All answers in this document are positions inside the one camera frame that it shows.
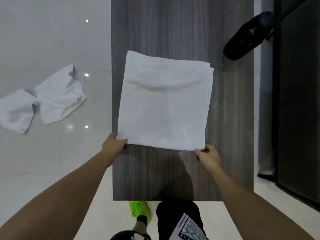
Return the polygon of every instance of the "glossy floor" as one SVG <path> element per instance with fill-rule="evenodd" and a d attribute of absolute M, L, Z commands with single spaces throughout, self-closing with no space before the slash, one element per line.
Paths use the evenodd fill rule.
<path fill-rule="evenodd" d="M 19 88 L 34 88 L 69 64 L 75 65 L 75 76 L 87 97 L 69 117 L 51 125 L 45 125 L 36 113 L 27 135 L 0 126 L 2 225 L 38 193 L 98 152 L 111 132 L 110 0 L 2 0 L 0 17 L 1 98 Z M 320 213 L 267 181 L 256 179 L 254 187 L 320 239 Z M 149 202 L 152 239 L 158 239 L 157 204 Z M 210 239 L 241 239 L 223 202 L 197 204 Z M 110 239 L 118 231 L 131 229 L 134 222 L 128 202 L 112 201 L 109 168 L 76 239 Z"/>

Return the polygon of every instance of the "neon green sneaker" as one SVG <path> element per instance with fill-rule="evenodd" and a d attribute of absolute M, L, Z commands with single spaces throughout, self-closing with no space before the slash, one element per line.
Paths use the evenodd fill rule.
<path fill-rule="evenodd" d="M 148 225 L 151 221 L 151 211 L 145 201 L 129 201 L 129 205 L 132 211 L 132 216 L 137 219 L 139 215 L 146 216 L 148 218 Z"/>

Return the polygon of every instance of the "gray wooden tabletop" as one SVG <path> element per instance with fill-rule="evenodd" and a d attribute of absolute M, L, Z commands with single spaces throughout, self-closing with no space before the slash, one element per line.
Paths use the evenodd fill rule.
<path fill-rule="evenodd" d="M 127 51 L 210 62 L 206 142 L 222 167 L 253 191 L 253 51 L 227 60 L 223 47 L 254 16 L 254 0 L 111 0 L 112 127 L 117 131 Z M 113 200 L 221 200 L 194 152 L 128 145 L 113 164 Z"/>

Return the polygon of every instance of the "hand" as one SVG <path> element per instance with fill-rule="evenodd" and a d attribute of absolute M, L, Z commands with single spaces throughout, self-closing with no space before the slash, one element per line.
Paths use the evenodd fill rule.
<path fill-rule="evenodd" d="M 199 149 L 195 149 L 194 152 L 199 157 L 200 162 L 206 168 L 206 170 L 213 174 L 215 170 L 221 168 L 221 160 L 217 149 L 214 146 L 206 144 L 205 149 L 208 152 L 202 152 Z"/>
<path fill-rule="evenodd" d="M 112 132 L 102 144 L 101 152 L 109 157 L 116 158 L 122 152 L 124 146 L 127 144 L 128 139 L 117 140 L 117 132 Z"/>

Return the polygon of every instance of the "crumpled white towel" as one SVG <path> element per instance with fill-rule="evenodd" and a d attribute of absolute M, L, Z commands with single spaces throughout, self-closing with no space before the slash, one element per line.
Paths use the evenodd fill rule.
<path fill-rule="evenodd" d="M 64 119 L 86 100 L 80 82 L 73 79 L 73 69 L 66 66 L 34 89 L 45 124 Z"/>
<path fill-rule="evenodd" d="M 23 89 L 0 99 L 0 123 L 7 129 L 25 133 L 34 116 L 37 98 Z"/>
<path fill-rule="evenodd" d="M 128 51 L 118 138 L 157 148 L 204 148 L 214 79 L 209 66 Z"/>
<path fill-rule="evenodd" d="M 18 133 L 25 133 L 34 112 L 33 104 L 39 104 L 44 123 L 49 124 L 67 117 L 85 100 L 78 80 L 73 79 L 73 65 L 62 68 L 37 86 L 32 92 L 23 89 L 0 99 L 0 123 Z"/>

